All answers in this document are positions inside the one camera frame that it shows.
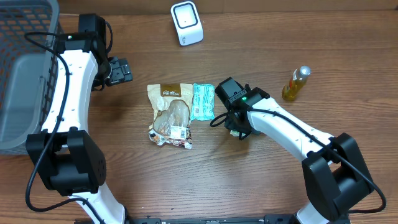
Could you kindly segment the yellow liquid bottle silver cap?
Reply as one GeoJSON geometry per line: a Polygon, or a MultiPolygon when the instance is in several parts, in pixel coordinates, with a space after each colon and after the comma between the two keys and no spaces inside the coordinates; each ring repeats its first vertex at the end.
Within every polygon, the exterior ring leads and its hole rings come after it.
{"type": "Polygon", "coordinates": [[[297,68],[293,72],[288,84],[284,85],[281,93],[282,98],[285,101],[294,101],[299,91],[307,83],[310,74],[311,74],[311,69],[306,65],[297,68]]]}

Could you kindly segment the teal white tissue packet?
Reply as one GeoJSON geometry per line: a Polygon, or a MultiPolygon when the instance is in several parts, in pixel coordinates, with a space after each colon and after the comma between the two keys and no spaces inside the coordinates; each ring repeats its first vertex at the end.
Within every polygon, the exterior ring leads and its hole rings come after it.
{"type": "Polygon", "coordinates": [[[230,131],[230,135],[232,135],[232,136],[234,136],[234,137],[238,137],[238,136],[239,136],[239,132],[238,132],[238,131],[231,130],[231,131],[230,131]]]}

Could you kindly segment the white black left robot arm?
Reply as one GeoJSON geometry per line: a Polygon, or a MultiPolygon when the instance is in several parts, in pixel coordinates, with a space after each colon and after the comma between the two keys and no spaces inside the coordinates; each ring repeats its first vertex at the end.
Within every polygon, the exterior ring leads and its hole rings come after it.
{"type": "Polygon", "coordinates": [[[52,104],[41,131],[30,134],[25,148],[34,170],[25,190],[25,202],[35,212],[47,212],[78,203],[91,223],[130,223],[127,208],[106,184],[106,159],[88,134],[90,95],[106,86],[133,79],[126,59],[109,57],[112,29],[96,14],[81,14],[78,30],[53,34],[49,49],[57,58],[58,72],[52,104]],[[45,208],[33,206],[30,193],[35,176],[66,200],[45,208]]]}

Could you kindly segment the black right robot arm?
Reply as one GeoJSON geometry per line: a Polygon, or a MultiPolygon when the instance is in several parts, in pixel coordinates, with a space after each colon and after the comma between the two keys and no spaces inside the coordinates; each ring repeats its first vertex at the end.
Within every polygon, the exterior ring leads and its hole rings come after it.
{"type": "Polygon", "coordinates": [[[302,165],[309,203],[288,223],[349,223],[351,209],[374,191],[373,180],[357,142],[346,133],[337,137],[299,120],[260,88],[227,78],[215,89],[227,111],[225,128],[240,140],[264,133],[302,165]]]}

